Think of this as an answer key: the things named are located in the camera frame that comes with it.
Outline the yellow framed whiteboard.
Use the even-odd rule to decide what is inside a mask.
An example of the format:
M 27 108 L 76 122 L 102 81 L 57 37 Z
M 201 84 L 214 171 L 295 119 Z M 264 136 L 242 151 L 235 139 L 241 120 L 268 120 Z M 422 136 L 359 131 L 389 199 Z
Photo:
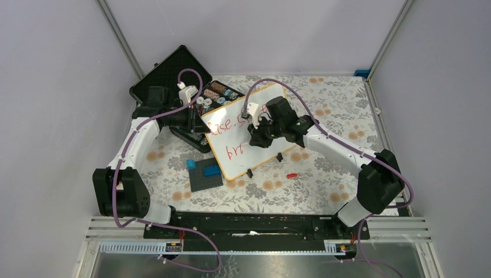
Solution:
M 245 98 L 240 97 L 201 116 L 210 129 L 206 134 L 207 141 L 227 180 L 233 180 L 294 147 L 284 138 L 275 139 L 268 148 L 241 146 L 251 138 L 247 127 L 252 122 L 241 117 L 244 101 Z

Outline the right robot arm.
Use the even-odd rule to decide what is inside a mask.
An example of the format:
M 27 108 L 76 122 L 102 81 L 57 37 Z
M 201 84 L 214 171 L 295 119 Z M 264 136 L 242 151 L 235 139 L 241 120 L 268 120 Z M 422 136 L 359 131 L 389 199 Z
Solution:
M 335 236 L 349 237 L 356 224 L 371 214 L 383 212 L 404 190 L 397 160 L 389 150 L 372 151 L 329 133 L 310 115 L 298 116 L 284 97 L 271 99 L 266 109 L 264 113 L 256 103 L 245 106 L 243 117 L 252 120 L 248 127 L 251 146 L 268 148 L 284 139 L 333 159 L 357 177 L 356 196 L 335 214 L 332 223 Z

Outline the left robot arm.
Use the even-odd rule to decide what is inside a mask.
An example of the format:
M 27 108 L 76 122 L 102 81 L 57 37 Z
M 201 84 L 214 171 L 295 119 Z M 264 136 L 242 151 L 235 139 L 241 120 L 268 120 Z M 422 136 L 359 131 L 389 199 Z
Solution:
M 151 144 L 162 128 L 178 127 L 187 133 L 206 132 L 192 99 L 194 85 L 178 83 L 179 92 L 151 86 L 146 100 L 135 109 L 129 133 L 115 158 L 106 168 L 95 169 L 92 179 L 98 208 L 103 216 L 133 217 L 155 222 L 166 238 L 179 232 L 171 207 L 151 201 L 140 171 Z

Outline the light blue building brick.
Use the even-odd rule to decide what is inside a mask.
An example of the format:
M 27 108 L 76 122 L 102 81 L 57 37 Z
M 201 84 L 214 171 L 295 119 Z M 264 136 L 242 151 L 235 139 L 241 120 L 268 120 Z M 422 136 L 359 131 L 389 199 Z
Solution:
M 186 160 L 186 167 L 188 170 L 194 170 L 194 169 L 196 169 L 196 162 L 193 159 L 187 159 Z

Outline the black poker chip case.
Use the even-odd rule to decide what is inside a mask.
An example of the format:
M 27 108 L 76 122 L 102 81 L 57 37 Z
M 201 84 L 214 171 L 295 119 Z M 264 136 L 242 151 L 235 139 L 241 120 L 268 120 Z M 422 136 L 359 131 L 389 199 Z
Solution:
M 233 101 L 244 96 L 243 93 L 236 89 L 213 80 L 211 74 L 188 48 L 181 45 L 161 63 L 155 64 L 154 69 L 129 89 L 132 98 L 143 106 L 143 109 L 137 108 L 132 117 L 151 117 L 181 107 L 182 103 L 178 96 L 179 89 L 177 87 L 178 74 L 186 68 L 198 72 L 203 81 L 202 96 L 204 99 L 210 98 L 212 101 L 207 108 L 204 104 L 194 104 L 200 116 L 219 108 L 227 101 Z M 160 128 L 167 126 L 173 135 L 201 153 L 211 151 L 211 147 L 205 137 L 206 133 L 189 133 L 188 108 L 176 114 L 159 118 L 157 123 Z

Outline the dark blue building brick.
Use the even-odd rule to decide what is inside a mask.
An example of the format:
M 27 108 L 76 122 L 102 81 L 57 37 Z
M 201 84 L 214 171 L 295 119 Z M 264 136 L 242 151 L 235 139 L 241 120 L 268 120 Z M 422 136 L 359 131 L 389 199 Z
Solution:
M 218 165 L 208 166 L 203 169 L 203 175 L 205 177 L 221 175 L 221 169 Z

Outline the dark grey building baseplate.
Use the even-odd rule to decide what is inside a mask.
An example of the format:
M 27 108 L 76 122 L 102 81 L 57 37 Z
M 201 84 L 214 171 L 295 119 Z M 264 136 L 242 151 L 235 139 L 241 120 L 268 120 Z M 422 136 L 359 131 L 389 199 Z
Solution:
M 188 170 L 191 192 L 198 192 L 223 186 L 222 172 L 221 175 L 216 175 L 213 177 L 205 177 L 203 175 L 203 169 L 205 167 L 218 165 L 216 158 L 195 160 L 195 162 L 196 169 Z

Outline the floral table mat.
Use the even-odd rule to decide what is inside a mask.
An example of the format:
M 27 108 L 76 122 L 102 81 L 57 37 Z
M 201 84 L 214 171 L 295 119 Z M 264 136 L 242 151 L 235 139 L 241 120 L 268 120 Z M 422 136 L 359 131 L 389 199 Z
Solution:
M 365 81 L 348 76 L 279 76 L 298 115 L 312 111 L 333 133 L 361 147 L 381 151 Z M 356 195 L 357 179 L 317 152 L 293 147 L 283 161 L 273 159 L 223 186 L 191 192 L 186 160 L 201 153 L 163 128 L 151 144 L 140 175 L 151 201 L 180 211 L 335 214 Z M 297 173 L 295 178 L 287 174 Z

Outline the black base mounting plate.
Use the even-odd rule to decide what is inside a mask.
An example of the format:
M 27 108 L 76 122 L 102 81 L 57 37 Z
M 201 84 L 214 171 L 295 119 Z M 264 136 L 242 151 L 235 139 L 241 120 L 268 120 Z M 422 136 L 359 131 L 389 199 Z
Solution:
M 205 213 L 177 211 L 168 228 L 146 227 L 144 239 L 176 240 L 184 251 L 323 251 L 326 240 L 350 243 L 370 238 L 367 224 L 344 226 L 331 215 Z

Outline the blue corner bracket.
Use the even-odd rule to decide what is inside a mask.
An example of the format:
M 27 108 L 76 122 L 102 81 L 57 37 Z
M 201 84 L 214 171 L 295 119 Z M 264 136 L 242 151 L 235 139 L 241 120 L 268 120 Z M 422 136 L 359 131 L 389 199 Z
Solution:
M 368 78 L 370 75 L 371 71 L 369 69 L 357 69 L 354 71 L 354 76 L 356 77 L 362 77 L 362 78 Z

